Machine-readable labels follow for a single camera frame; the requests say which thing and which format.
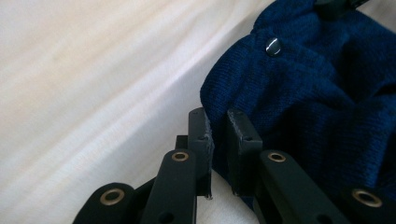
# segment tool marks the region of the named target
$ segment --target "blue fabric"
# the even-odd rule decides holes
[[[201,88],[227,173],[228,108],[243,110],[264,148],[288,152],[330,195],[363,185],[396,200],[396,35],[358,11],[322,21],[314,1],[277,0]],[[282,53],[269,57],[277,37]]]

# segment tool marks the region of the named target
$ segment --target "ribbed fabric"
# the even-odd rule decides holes
[[[277,0],[219,59],[201,88],[227,174],[227,109],[243,110],[264,148],[288,152],[330,195],[348,186],[396,200],[396,35],[351,11],[322,21],[310,0]],[[282,52],[269,57],[271,37]]]

